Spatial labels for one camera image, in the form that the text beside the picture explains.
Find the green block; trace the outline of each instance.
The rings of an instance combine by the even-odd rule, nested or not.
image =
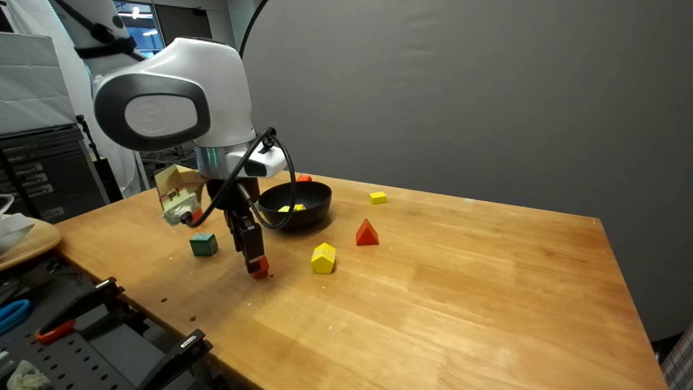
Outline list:
[[[192,253],[195,256],[211,256],[218,251],[218,246],[216,246],[216,236],[214,234],[195,234],[191,238],[191,247],[192,247]]]

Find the wooden table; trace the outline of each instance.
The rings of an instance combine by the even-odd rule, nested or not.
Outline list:
[[[61,224],[58,251],[171,329],[204,329],[261,389],[664,389],[598,220],[315,181],[334,188],[331,224],[265,233],[265,282],[221,213],[197,229],[221,251],[197,260],[195,233],[168,227],[151,191]],[[379,247],[354,247],[365,217]],[[309,268],[323,241],[334,275]]]
[[[26,236],[9,251],[0,253],[0,270],[27,262],[61,242],[61,233],[54,226],[39,220],[31,221],[34,226],[26,233]]]

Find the black bowl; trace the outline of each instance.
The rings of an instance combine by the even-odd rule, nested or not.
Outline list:
[[[331,188],[323,183],[297,183],[297,203],[302,203],[306,211],[297,211],[282,229],[306,229],[319,226],[328,211]],[[282,224],[288,213],[280,209],[291,207],[291,183],[272,187],[260,196],[258,209],[272,224]]]

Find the gray wall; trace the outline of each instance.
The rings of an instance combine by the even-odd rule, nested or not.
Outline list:
[[[258,127],[302,171],[599,217],[663,339],[693,321],[691,17],[691,0],[283,0],[245,61]]]

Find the red triangle block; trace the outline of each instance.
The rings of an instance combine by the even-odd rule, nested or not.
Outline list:
[[[379,246],[377,233],[368,220],[364,220],[359,233],[354,233],[354,246]]]

